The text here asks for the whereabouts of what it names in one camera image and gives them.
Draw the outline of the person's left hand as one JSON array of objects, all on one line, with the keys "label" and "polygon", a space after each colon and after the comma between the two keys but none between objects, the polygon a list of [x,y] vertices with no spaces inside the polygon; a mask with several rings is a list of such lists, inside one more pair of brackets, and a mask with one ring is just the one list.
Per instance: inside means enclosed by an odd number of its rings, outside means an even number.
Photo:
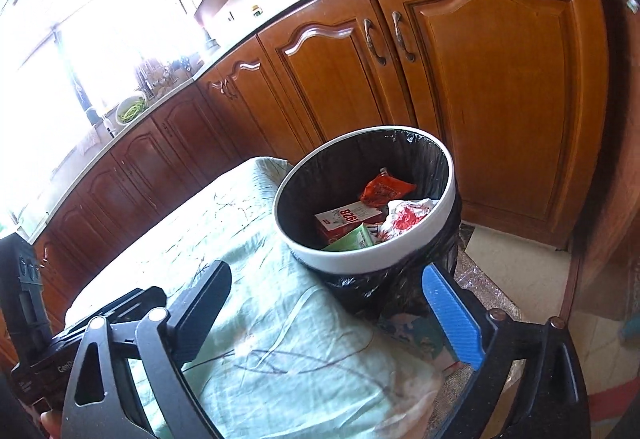
[{"label": "person's left hand", "polygon": [[50,439],[62,437],[62,414],[59,411],[47,411],[40,414],[40,424]]}]

